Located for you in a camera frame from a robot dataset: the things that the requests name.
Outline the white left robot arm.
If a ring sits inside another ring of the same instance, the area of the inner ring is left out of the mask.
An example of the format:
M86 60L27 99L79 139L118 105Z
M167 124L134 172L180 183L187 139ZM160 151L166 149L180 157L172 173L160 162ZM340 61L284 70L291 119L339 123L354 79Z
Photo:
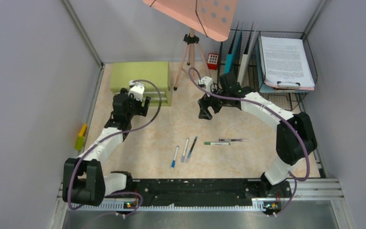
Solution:
M145 87L137 83L129 90L122 88L113 97L113 111L98 139L82 155L68 158L63 167L62 199L65 202L98 206L103 199L117 192L122 197L133 193L134 185L128 172L111 172L104 176L102 165L114 149L128 136L134 116L146 116L150 97L144 97Z

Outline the grey white file folder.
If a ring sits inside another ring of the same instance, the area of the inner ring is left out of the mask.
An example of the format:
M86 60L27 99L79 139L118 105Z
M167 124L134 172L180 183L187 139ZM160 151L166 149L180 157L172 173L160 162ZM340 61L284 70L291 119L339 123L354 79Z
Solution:
M241 86L243 85L243 81L244 81L244 78L245 78L245 75L246 75L246 71L247 71L247 68L248 68L248 65L249 65L249 62L250 62L252 48L253 48L254 43L255 43L256 28L257 28L257 22L253 21L250 32L249 32L248 40L246 42L246 47L245 47L244 53L242 55L240 68L239 68L239 73L238 73L237 81Z

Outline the black wire mesh file rack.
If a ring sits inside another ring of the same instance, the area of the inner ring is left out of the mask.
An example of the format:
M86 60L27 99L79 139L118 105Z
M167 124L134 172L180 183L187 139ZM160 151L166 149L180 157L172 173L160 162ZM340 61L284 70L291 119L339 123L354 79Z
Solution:
M254 29L231 29L227 40L221 42L217 74L225 71L225 65L231 68L242 87L249 86L253 91L259 92L268 101L292 111L310 92L309 90L274 88L265 82L265 64L262 51L261 36L273 38L299 39L302 41L306 59L312 74L312 79L317 82L317 71L314 57L303 32L284 31L255 31Z

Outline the pink clipboard with papers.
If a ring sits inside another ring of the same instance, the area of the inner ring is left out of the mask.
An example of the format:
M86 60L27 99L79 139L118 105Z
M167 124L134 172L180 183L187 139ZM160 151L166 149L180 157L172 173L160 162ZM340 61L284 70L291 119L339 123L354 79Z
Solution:
M260 36L264 82L275 88L315 89L301 39Z

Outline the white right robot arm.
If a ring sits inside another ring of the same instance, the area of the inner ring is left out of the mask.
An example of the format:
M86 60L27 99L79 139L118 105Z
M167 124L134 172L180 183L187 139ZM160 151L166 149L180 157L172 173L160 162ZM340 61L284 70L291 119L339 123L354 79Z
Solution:
M196 79L198 87L205 93L198 100L200 119L212 119L209 108L218 113L222 107L236 107L273 128L277 157L262 173L260 190L267 197L274 196L294 165L301 159L308 159L317 148L309 115L305 112L295 114L278 107L249 86L242 87L233 73L220 75L218 84L209 76L196 76Z

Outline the green metal drawer box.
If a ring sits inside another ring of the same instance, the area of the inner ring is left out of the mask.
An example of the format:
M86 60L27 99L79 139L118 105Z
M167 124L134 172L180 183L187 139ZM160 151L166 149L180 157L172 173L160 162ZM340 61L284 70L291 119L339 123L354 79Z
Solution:
M162 106L172 105L173 78L168 61L116 62L112 65L109 88L114 94L118 94L122 88L129 88L130 81L138 79L152 82L160 91L161 97L152 85L143 83L144 96L151 98L151 106L157 106L160 100Z

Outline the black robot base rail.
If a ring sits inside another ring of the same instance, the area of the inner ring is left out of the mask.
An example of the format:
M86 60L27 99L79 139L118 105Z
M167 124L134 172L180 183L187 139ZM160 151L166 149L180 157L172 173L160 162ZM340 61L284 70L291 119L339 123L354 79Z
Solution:
M277 202L292 195L289 182L271 186L259 179L140 179L128 183L121 197L144 207L254 207L258 200Z

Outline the teal file folder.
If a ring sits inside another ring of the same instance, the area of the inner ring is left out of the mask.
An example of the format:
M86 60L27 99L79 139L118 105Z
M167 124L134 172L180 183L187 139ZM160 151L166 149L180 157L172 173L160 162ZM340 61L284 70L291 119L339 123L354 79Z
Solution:
M234 64L236 62L236 56L239 52L239 46L242 42L242 28L239 29L239 21L236 25L234 36L226 56L224 73L229 73L234 69Z

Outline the dark purple pen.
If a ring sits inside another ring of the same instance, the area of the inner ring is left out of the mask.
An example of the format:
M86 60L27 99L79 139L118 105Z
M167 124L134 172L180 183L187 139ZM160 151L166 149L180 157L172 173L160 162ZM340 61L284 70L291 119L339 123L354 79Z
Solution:
M219 142L247 142L248 139L244 138L229 138L229 139L218 139Z

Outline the light blue clipboard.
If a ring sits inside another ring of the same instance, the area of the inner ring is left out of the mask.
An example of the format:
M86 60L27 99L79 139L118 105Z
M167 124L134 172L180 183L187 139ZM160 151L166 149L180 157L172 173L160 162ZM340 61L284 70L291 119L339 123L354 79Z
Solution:
M274 93L308 93L311 89L306 87L301 88L275 88L267 85L263 78L263 66L261 58L261 48L260 45L256 43L254 51L256 57L256 69L257 69L257 79L258 79L258 89L260 93L274 94Z

